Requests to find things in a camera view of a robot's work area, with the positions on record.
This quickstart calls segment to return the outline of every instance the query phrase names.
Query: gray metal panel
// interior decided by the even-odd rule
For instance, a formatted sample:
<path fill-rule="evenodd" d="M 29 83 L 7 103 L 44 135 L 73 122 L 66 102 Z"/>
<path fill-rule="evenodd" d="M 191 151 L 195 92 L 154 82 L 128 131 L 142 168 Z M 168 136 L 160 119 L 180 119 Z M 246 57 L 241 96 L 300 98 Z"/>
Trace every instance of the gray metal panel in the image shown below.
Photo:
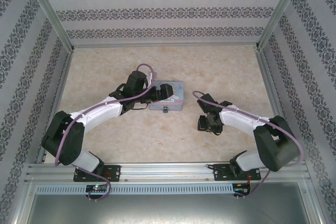
<path fill-rule="evenodd" d="M 41 185 L 37 195 L 84 195 L 86 185 Z M 233 194 L 232 184 L 163 184 L 120 185 L 113 184 L 111 195 L 171 195 L 171 194 Z"/>
<path fill-rule="evenodd" d="M 28 223 L 309 223 L 296 183 L 265 184 L 256 197 L 231 195 L 36 195 Z"/>

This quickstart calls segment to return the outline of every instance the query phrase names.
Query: damask pattern wall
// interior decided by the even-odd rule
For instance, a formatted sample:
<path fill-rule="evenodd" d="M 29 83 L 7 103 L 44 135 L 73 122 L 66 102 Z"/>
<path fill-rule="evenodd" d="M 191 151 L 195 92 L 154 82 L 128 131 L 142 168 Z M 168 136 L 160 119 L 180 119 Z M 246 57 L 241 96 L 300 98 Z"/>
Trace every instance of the damask pattern wall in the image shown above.
<path fill-rule="evenodd" d="M 0 223 L 36 155 L 68 52 L 37 0 L 0 0 Z"/>
<path fill-rule="evenodd" d="M 80 45 L 257 42 L 279 0 L 50 0 Z"/>
<path fill-rule="evenodd" d="M 291 0 L 264 48 L 327 223 L 336 223 L 336 0 Z"/>

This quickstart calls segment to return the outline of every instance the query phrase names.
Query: purple cable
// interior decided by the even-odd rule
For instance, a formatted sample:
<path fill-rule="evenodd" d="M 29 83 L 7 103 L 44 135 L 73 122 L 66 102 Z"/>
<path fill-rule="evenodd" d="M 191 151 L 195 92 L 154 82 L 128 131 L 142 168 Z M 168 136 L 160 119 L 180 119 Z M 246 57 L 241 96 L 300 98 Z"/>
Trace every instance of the purple cable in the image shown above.
<path fill-rule="evenodd" d="M 65 141 L 67 135 L 69 134 L 69 131 L 70 131 L 71 127 L 74 125 L 74 123 L 75 123 L 78 119 L 80 119 L 82 116 L 86 115 L 86 114 L 89 113 L 90 111 L 92 111 L 92 110 L 94 110 L 94 109 L 96 109 L 96 108 L 99 108 L 99 107 L 101 107 L 101 106 L 105 106 L 105 105 L 112 104 L 112 103 L 116 103 L 116 102 L 130 101 L 130 100 L 139 98 L 139 97 L 143 96 L 144 94 L 146 94 L 146 93 L 152 88 L 153 83 L 154 83 L 154 78 L 155 78 L 155 72 L 154 72 L 153 68 L 152 68 L 150 65 L 145 64 L 145 63 L 142 63 L 142 64 L 138 65 L 138 67 L 136 68 L 136 70 L 138 71 L 139 68 L 140 68 L 141 66 L 146 66 L 146 67 L 148 67 L 148 68 L 151 70 L 151 72 L 152 72 L 151 84 L 147 87 L 147 89 L 146 89 L 145 91 L 143 91 L 141 94 L 138 94 L 138 95 L 136 95 L 136 96 L 134 96 L 134 97 L 124 98 L 124 99 L 120 99 L 120 100 L 113 100 L 113 101 L 109 101 L 109 102 L 106 102 L 106 103 L 104 102 L 104 103 L 97 104 L 97 105 L 95 105 L 95 106 L 93 106 L 93 107 L 91 107 L 91 108 L 85 110 L 83 113 L 81 113 L 80 115 L 78 115 L 75 119 L 73 119 L 73 120 L 71 121 L 71 123 L 69 124 L 69 126 L 67 127 L 67 129 L 65 130 L 65 133 L 64 133 L 64 135 L 63 135 L 63 137 L 62 137 L 62 139 L 61 139 L 61 142 L 60 142 L 60 144 L 59 144 L 59 147 L 58 147 L 58 150 L 57 150 L 57 154 L 56 154 L 56 158 L 55 158 L 55 166 L 58 166 L 58 165 L 60 164 L 59 156 L 60 156 L 60 154 L 61 154 L 61 151 L 62 151 L 62 148 L 63 148 L 63 145 L 64 145 L 64 141 Z M 83 172 L 85 172 L 85 173 L 88 173 L 88 174 L 90 174 L 90 175 L 93 175 L 93 176 L 96 176 L 96 177 L 98 177 L 98 178 L 104 179 L 104 180 L 108 183 L 108 185 L 109 185 L 108 193 L 106 193 L 105 195 L 103 195 L 102 197 L 100 197 L 99 199 L 97 199 L 97 200 L 95 200 L 95 201 L 98 201 L 98 200 L 100 200 L 100 199 L 104 199 L 105 197 L 107 197 L 107 195 L 108 195 L 108 194 L 110 193 L 110 191 L 111 191 L 111 183 L 109 182 L 108 179 L 106 179 L 106 178 L 104 178 L 104 177 L 102 177 L 102 176 L 99 176 L 99 175 L 97 175 L 97 174 L 91 173 L 91 172 L 89 172 L 88 170 L 82 169 L 82 168 L 80 168 L 80 167 L 78 167 L 78 169 L 80 169 L 81 171 L 83 171 Z"/>
<path fill-rule="evenodd" d="M 100 200 L 106 198 L 110 194 L 112 186 L 111 186 L 111 183 L 109 182 L 109 180 L 107 178 L 104 178 L 103 176 L 99 176 L 99 175 L 97 175 L 95 173 L 89 172 L 88 170 L 85 170 L 85 169 L 80 168 L 80 167 L 78 167 L 78 169 L 81 170 L 82 172 L 85 172 L 85 173 L 89 174 L 89 175 L 96 176 L 97 178 L 101 178 L 101 179 L 105 180 L 106 183 L 108 184 L 108 187 L 109 187 L 108 191 L 106 192 L 106 194 L 104 194 L 103 196 L 101 196 L 98 199 L 92 199 L 92 198 L 90 198 L 90 195 L 91 195 L 91 193 L 93 191 L 89 191 L 89 194 L 88 194 L 89 201 L 94 200 L 95 202 L 97 202 L 97 201 L 100 201 Z"/>
<path fill-rule="evenodd" d="M 300 157 L 299 157 L 299 159 L 298 159 L 295 163 L 286 165 L 287 167 L 290 167 L 290 166 L 296 166 L 296 165 L 300 164 L 300 163 L 303 161 L 304 153 L 303 153 L 303 148 L 302 148 L 301 144 L 296 140 L 296 138 L 295 138 L 294 136 L 292 136 L 290 133 L 288 133 L 288 132 L 285 131 L 284 129 L 280 128 L 279 126 L 277 126 L 277 125 L 275 125 L 275 124 L 273 124 L 273 123 L 271 123 L 271 122 L 265 121 L 265 120 L 263 120 L 263 119 L 261 119 L 261 118 L 259 118 L 259 117 L 257 117 L 257 116 L 254 116 L 254 115 L 252 115 L 252 114 L 246 113 L 246 112 L 244 112 L 244 111 L 241 111 L 241 110 L 235 110 L 235 109 L 232 109 L 232 108 L 228 108 L 228 107 L 225 107 L 225 106 L 219 105 L 219 104 L 217 104 L 217 103 L 213 103 L 213 102 L 208 102 L 208 101 L 206 101 L 206 100 L 204 100 L 204 99 L 198 97 L 198 96 L 196 95 L 196 93 L 199 93 L 199 94 L 202 94 L 202 95 L 204 95 L 204 93 L 202 93 L 202 92 L 200 92 L 200 91 L 197 91 L 197 90 L 193 91 L 193 96 L 196 97 L 198 100 L 204 102 L 204 103 L 207 103 L 207 104 L 210 104 L 210 105 L 212 105 L 212 106 L 216 106 L 216 107 L 219 107 L 219 108 L 222 108 L 222 109 L 225 109 L 225 110 L 229 110 L 229 111 L 232 111 L 232 112 L 240 113 L 240 114 L 245 115 L 245 116 L 247 116 L 247 117 L 249 117 L 249 118 L 252 118 L 252 119 L 254 119 L 254 120 L 259 120 L 259 121 L 261 121 L 262 123 L 268 124 L 269 126 L 271 126 L 271 127 L 275 128 L 275 129 L 279 130 L 279 131 L 282 132 L 283 134 L 287 135 L 290 139 L 292 139 L 293 142 L 296 144 L 296 146 L 298 147 L 298 149 L 299 149 L 299 151 L 300 151 Z M 258 185 L 258 186 L 257 186 L 257 187 L 256 187 L 250 194 L 249 194 L 249 195 L 245 196 L 245 198 L 250 197 L 251 195 L 253 195 L 256 191 L 258 191 L 258 190 L 260 189 L 260 187 L 262 186 L 262 184 L 264 183 L 264 181 L 267 179 L 267 177 L 268 177 L 268 175 L 269 175 L 270 172 L 271 172 L 271 171 L 268 170 L 267 174 L 266 174 L 265 177 L 262 179 L 262 181 L 259 183 L 259 185 Z"/>

